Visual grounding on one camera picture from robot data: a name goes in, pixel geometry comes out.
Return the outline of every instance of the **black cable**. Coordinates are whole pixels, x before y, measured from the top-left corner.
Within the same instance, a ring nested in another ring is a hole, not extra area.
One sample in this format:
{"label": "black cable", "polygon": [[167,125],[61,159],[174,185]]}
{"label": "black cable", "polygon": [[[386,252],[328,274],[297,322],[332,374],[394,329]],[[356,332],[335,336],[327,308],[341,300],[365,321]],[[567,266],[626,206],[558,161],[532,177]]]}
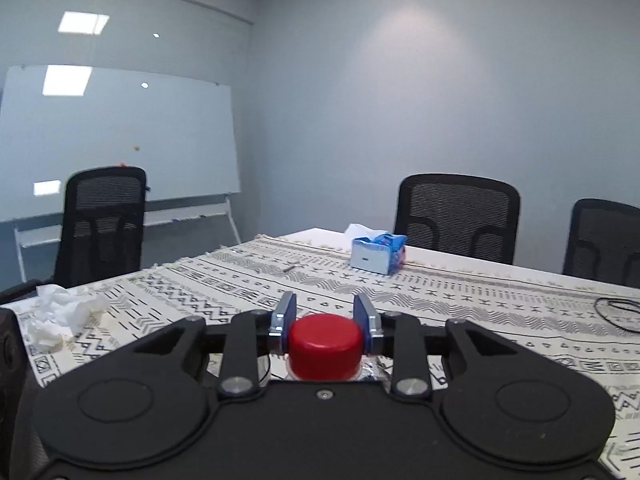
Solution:
{"label": "black cable", "polygon": [[624,330],[626,332],[632,332],[634,334],[640,334],[640,330],[636,330],[634,328],[627,328],[625,326],[619,325],[618,323],[613,322],[607,316],[605,316],[603,313],[601,313],[601,311],[598,309],[598,302],[599,301],[606,301],[607,302],[606,305],[611,307],[611,308],[618,308],[620,310],[625,310],[626,312],[633,312],[634,314],[638,314],[638,316],[640,316],[640,303],[638,303],[637,301],[633,301],[633,300],[621,300],[620,298],[598,298],[593,303],[593,308],[595,309],[596,313],[604,321],[607,321],[607,322],[611,323],[613,326],[619,328],[620,330]]}

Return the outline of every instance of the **whiteboard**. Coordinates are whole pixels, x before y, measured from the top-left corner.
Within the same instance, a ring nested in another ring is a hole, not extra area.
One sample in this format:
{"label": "whiteboard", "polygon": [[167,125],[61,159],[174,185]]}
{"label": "whiteboard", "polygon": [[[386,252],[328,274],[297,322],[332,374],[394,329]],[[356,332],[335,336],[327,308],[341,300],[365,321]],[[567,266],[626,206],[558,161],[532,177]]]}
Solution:
{"label": "whiteboard", "polygon": [[[46,74],[46,65],[7,73],[0,221],[61,212],[67,179],[101,166],[144,169],[148,200],[240,191],[228,86],[92,68],[82,95],[43,95]],[[59,194],[34,195],[34,183],[55,180]]]}

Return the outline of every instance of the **whiteboard stand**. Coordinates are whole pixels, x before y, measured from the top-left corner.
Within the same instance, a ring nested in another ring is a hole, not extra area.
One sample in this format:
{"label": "whiteboard stand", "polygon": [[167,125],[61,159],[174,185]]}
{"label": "whiteboard stand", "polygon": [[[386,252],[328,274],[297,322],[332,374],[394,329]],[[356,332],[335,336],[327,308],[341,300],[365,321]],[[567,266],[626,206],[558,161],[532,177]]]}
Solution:
{"label": "whiteboard stand", "polygon": [[[225,195],[225,201],[218,204],[195,205],[188,207],[178,207],[174,209],[161,209],[159,211],[145,212],[145,227],[166,225],[173,222],[181,222],[183,220],[197,220],[199,218],[209,218],[212,216],[227,216],[231,229],[234,232],[234,238],[238,244],[241,244],[238,228],[231,214],[231,201],[229,195]],[[20,231],[17,225],[14,225],[15,253],[18,257],[18,266],[20,268],[20,278],[23,283],[27,281],[27,274],[24,270],[24,259],[22,250],[29,247],[37,247],[40,245],[53,244],[60,241],[62,234],[61,225],[52,225],[41,227],[39,229],[29,229]]]}

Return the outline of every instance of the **circular cover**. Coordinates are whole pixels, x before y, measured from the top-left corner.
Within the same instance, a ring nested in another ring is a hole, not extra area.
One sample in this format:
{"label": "circular cover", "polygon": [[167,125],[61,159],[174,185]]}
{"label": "circular cover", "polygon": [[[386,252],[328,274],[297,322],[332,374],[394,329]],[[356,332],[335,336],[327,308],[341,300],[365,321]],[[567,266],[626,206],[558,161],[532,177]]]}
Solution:
{"label": "circular cover", "polygon": [[193,378],[155,355],[123,361],[78,368],[38,395],[34,425],[47,450],[113,468],[167,452],[201,426],[207,400]]}
{"label": "circular cover", "polygon": [[303,381],[348,380],[358,372],[363,345],[362,332],[352,319],[305,316],[289,332],[289,367]]}
{"label": "circular cover", "polygon": [[468,443],[511,462],[545,465],[597,452],[606,441],[613,406],[593,381],[551,373],[513,374],[505,383],[505,375],[493,372],[462,374],[445,394],[444,417]]}

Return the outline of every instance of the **black and white tablecloth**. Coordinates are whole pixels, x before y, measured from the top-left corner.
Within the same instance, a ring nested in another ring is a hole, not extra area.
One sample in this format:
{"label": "black and white tablecloth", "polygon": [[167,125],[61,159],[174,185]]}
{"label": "black and white tablecloth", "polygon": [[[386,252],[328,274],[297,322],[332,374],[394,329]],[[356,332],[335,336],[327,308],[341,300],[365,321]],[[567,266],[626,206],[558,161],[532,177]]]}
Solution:
{"label": "black and white tablecloth", "polygon": [[[364,292],[379,310],[406,312],[423,323],[443,324],[451,317],[471,320],[598,381],[610,393],[618,418],[602,461],[620,478],[640,478],[640,336],[617,329],[595,313],[594,300],[603,295],[596,289],[411,263],[393,276],[380,276],[349,267],[343,250],[259,237],[94,285],[109,303],[100,319],[90,318],[82,333],[57,352],[42,354],[28,345],[28,353],[38,382],[46,385],[185,316],[226,323],[243,310],[273,308],[286,290],[297,294],[299,316],[350,316],[353,295]],[[624,321],[640,327],[640,316]],[[210,366],[217,364],[214,358]],[[439,360],[431,360],[430,366],[434,384],[446,387]],[[272,369],[276,377],[286,373],[277,359]]]}

